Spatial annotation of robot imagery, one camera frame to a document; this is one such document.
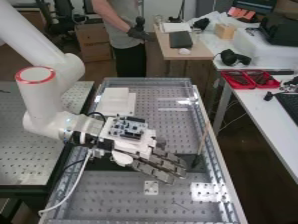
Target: red ring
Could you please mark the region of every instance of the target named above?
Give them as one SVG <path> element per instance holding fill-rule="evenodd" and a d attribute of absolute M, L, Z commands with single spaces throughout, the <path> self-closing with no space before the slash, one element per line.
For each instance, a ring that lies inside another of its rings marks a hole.
<path fill-rule="evenodd" d="M 28 80 L 24 80 L 24 79 L 21 78 L 21 73 L 22 73 L 26 69 L 30 69 L 30 68 L 46 68 L 46 69 L 50 71 L 49 77 L 48 77 L 46 79 L 44 79 L 44 80 L 40 80 L 40 81 L 28 81 Z M 25 83 L 25 84 L 40 84 L 40 83 L 44 83 L 44 82 L 48 82 L 49 80 L 52 80 L 52 79 L 54 78 L 54 76 L 56 76 L 56 72 L 54 72 L 54 70 L 53 70 L 52 68 L 48 68 L 48 67 L 44 67 L 44 66 L 34 66 L 34 67 L 28 67 L 28 68 L 21 69 L 21 70 L 16 73 L 14 78 L 16 78 L 16 81 L 22 82 L 22 83 Z"/>

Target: red tray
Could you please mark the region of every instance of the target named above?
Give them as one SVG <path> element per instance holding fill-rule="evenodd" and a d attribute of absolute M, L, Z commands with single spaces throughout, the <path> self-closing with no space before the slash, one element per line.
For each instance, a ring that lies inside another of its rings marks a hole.
<path fill-rule="evenodd" d="M 230 84 L 231 88 L 234 89 L 254 89 L 255 83 L 245 74 L 245 72 L 238 70 L 222 71 L 222 77 L 225 78 L 226 82 Z"/>
<path fill-rule="evenodd" d="M 257 88 L 275 89 L 275 88 L 279 88 L 279 86 L 281 86 L 281 83 L 273 78 L 273 76 L 262 70 L 247 70 L 247 71 L 245 71 L 245 74 L 251 79 L 251 81 L 255 83 Z M 266 83 L 263 83 L 263 84 L 257 83 L 253 78 L 253 74 L 262 76 L 266 79 Z"/>

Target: computer screen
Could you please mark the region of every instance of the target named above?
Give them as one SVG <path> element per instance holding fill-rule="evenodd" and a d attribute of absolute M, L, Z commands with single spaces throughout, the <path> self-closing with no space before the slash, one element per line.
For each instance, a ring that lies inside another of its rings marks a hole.
<path fill-rule="evenodd" d="M 277 0 L 234 0 L 233 6 L 255 11 L 261 14 L 270 13 L 277 5 Z"/>
<path fill-rule="evenodd" d="M 92 6 L 92 0 L 84 0 L 85 14 L 96 14 Z"/>

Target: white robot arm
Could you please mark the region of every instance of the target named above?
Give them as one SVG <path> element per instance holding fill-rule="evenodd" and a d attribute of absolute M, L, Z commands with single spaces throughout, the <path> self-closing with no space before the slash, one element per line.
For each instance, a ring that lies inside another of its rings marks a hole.
<path fill-rule="evenodd" d="M 120 166 L 165 183 L 173 184 L 174 177 L 185 178 L 186 163 L 163 151 L 165 142 L 157 141 L 145 120 L 109 117 L 102 121 L 64 111 L 61 94 L 84 75 L 84 63 L 76 55 L 58 50 L 5 0 L 0 0 L 0 39 L 34 66 L 16 74 L 26 106 L 25 130 L 109 151 Z"/>

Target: monitor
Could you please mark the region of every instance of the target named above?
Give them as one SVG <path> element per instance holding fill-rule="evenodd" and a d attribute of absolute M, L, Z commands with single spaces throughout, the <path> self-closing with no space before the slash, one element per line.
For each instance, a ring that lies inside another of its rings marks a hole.
<path fill-rule="evenodd" d="M 273 12 L 277 0 L 234 0 L 233 6 L 241 9 L 255 11 L 259 14 Z"/>

